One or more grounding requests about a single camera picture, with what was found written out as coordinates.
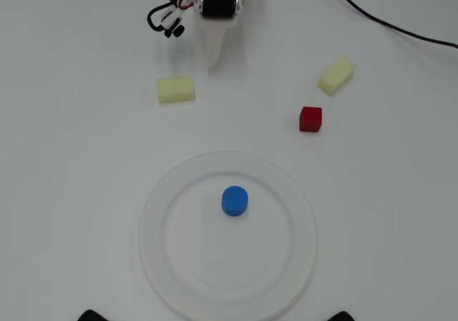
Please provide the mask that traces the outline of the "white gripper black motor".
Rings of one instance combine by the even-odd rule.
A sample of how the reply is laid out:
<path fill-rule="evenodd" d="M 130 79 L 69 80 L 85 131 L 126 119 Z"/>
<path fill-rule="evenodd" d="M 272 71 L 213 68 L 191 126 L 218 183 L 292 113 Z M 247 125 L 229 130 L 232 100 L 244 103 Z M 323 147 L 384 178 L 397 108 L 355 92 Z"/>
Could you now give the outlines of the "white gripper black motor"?
<path fill-rule="evenodd" d="M 244 0 L 193 0 L 196 17 L 206 26 L 206 64 L 213 68 L 217 63 L 227 31 L 233 28 L 243 10 Z"/>

